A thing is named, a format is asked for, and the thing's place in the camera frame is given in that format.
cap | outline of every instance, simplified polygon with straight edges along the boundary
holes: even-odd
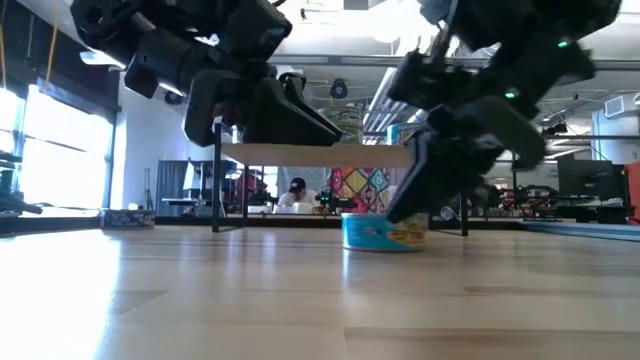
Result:
[[[306,187],[307,187],[307,183],[304,182],[303,178],[294,178],[293,180],[291,180],[291,186],[289,187],[289,192],[299,193]]]

ceiling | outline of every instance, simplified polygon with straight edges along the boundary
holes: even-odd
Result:
[[[45,21],[57,22],[62,32],[78,40],[69,11],[72,0],[61,0],[60,7],[56,0],[18,1]],[[411,44],[418,43],[416,34],[435,34],[435,28],[419,16],[418,7],[416,0],[288,0],[279,9],[294,24],[294,31],[277,55],[401,55],[402,41],[415,47]],[[300,18],[301,8],[307,9],[307,20]],[[640,47],[636,46],[640,43],[640,1],[623,0],[622,12],[616,23],[582,40],[595,58],[640,61]],[[296,68],[307,76],[307,92],[317,107],[370,102],[386,72],[380,67]],[[337,78],[349,86],[343,101],[329,99],[330,85]],[[600,72],[593,80],[553,89],[540,104],[539,120],[570,109],[567,114],[572,122],[586,124],[591,112],[601,109],[605,100],[630,91],[640,91],[640,72]],[[414,111],[405,108],[395,121],[405,121]]]

window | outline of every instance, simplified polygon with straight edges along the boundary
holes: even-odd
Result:
[[[267,185],[267,191],[271,193],[271,196],[278,196],[277,166],[250,166],[249,169],[257,171],[262,171],[262,169],[264,169],[264,183]]]
[[[13,130],[16,125],[16,116],[20,99],[16,94],[0,89],[0,150],[13,153]]]
[[[29,203],[100,208],[104,203],[113,126],[29,91],[20,190]]]

white wall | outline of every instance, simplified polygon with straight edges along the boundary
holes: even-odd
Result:
[[[120,82],[122,108],[114,142],[111,207],[144,204],[144,169],[151,170],[151,196],[156,199],[158,160],[212,160],[213,149],[191,144],[182,132],[182,115],[155,99],[146,99]]]
[[[628,113],[619,118],[607,119],[603,111],[593,113],[594,135],[626,135],[638,136],[638,114]],[[593,158],[597,160],[611,160],[614,164],[631,164],[639,161],[640,141],[598,140],[593,141],[597,152]]]

cable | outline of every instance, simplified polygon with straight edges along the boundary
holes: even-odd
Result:
[[[7,89],[7,63],[4,54],[4,16],[7,13],[8,0],[2,5],[2,14],[0,14],[0,65],[2,66],[2,87]]]
[[[53,54],[56,51],[56,40],[58,39],[58,23],[60,22],[60,11],[62,7],[62,0],[58,0],[56,5],[56,15],[53,19],[53,34],[51,35],[51,45],[49,45],[49,60],[47,63],[47,74],[44,78],[43,92],[47,94],[47,88],[49,87],[49,81],[51,80],[51,68],[53,67]]]
[[[552,113],[554,112],[553,109],[551,108],[551,106],[549,106],[549,104],[545,104],[547,108],[549,108],[549,111],[551,111]],[[567,129],[569,131],[571,131],[574,135],[580,136],[580,134],[578,134],[575,130],[573,130],[571,128],[571,126],[567,126]],[[610,161],[609,159],[607,159],[604,155],[602,155],[602,153],[600,151],[598,151],[598,149],[596,149],[593,145],[591,145],[591,142],[589,140],[581,140],[582,143],[584,143],[585,145],[588,145],[589,148],[591,148],[591,150],[595,151],[596,154],[600,155],[600,158],[604,159],[605,161]]]

